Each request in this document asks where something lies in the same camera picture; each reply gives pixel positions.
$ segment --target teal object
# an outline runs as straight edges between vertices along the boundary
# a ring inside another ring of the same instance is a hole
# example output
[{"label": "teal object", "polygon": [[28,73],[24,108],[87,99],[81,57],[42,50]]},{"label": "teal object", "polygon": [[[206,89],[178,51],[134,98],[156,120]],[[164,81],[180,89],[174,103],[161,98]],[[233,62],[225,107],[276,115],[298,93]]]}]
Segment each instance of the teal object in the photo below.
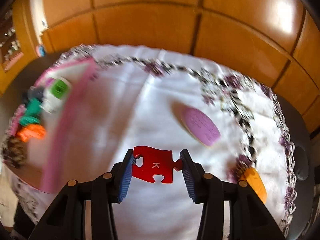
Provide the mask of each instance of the teal object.
[{"label": "teal object", "polygon": [[41,102],[36,98],[32,98],[27,105],[24,115],[38,116],[41,113]]},{"label": "teal object", "polygon": [[40,120],[34,116],[24,115],[20,118],[19,124],[27,126],[28,124],[37,123],[40,124]]}]

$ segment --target ribbed blue pad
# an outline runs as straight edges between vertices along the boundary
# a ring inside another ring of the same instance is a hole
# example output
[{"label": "ribbed blue pad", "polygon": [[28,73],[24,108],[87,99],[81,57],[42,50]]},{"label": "ribbed blue pad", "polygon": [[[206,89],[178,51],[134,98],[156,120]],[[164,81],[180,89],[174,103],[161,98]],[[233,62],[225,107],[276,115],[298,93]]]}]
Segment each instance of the ribbed blue pad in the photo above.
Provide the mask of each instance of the ribbed blue pad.
[{"label": "ribbed blue pad", "polygon": [[191,172],[189,170],[189,166],[187,165],[182,152],[180,153],[180,159],[182,159],[182,161],[183,161],[182,174],[183,174],[184,182],[187,186],[189,197],[192,198],[193,202],[195,202],[195,200],[196,200],[195,182],[194,182],[194,179],[193,179]]},{"label": "ribbed blue pad", "polygon": [[125,168],[122,181],[120,183],[120,189],[119,189],[120,202],[122,202],[122,200],[127,196],[127,192],[128,192],[130,182],[131,182],[131,177],[132,177],[132,165],[135,163],[136,163],[136,159],[133,157],[133,155],[131,155],[128,165]]}]

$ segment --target puzzle piece tab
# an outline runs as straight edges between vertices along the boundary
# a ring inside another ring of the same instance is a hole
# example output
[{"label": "puzzle piece tab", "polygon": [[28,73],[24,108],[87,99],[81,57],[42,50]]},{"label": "puzzle piece tab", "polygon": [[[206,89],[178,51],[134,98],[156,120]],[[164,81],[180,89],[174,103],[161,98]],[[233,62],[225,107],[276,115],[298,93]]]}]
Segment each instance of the puzzle piece tab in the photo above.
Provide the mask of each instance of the puzzle piece tab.
[{"label": "puzzle piece tab", "polygon": [[148,146],[137,146],[133,149],[133,156],[138,159],[143,157],[141,167],[136,164],[132,165],[132,176],[147,182],[156,182],[154,175],[162,175],[162,183],[172,183],[173,171],[182,170],[182,160],[176,162],[172,160],[172,151],[158,150]]}]

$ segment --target purple object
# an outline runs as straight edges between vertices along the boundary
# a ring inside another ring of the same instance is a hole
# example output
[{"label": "purple object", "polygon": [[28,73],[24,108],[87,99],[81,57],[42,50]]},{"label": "purple object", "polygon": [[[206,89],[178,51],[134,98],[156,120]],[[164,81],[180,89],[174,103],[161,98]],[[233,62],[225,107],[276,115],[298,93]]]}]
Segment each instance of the purple object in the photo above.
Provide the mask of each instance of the purple object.
[{"label": "purple object", "polygon": [[200,110],[187,107],[182,114],[183,122],[190,133],[204,145],[211,146],[220,137],[220,132],[211,119]]}]

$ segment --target orange toy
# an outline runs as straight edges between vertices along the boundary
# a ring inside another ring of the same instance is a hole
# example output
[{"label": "orange toy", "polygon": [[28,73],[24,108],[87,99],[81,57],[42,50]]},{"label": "orange toy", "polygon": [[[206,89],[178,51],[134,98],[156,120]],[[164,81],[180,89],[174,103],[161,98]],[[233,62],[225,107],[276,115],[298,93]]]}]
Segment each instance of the orange toy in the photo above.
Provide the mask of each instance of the orange toy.
[{"label": "orange toy", "polygon": [[43,139],[45,134],[45,128],[39,124],[29,124],[17,132],[18,137],[20,137],[20,139],[24,142],[29,141],[31,137]]},{"label": "orange toy", "polygon": [[239,180],[245,180],[249,183],[261,201],[265,204],[267,201],[267,191],[255,168],[248,168]]}]

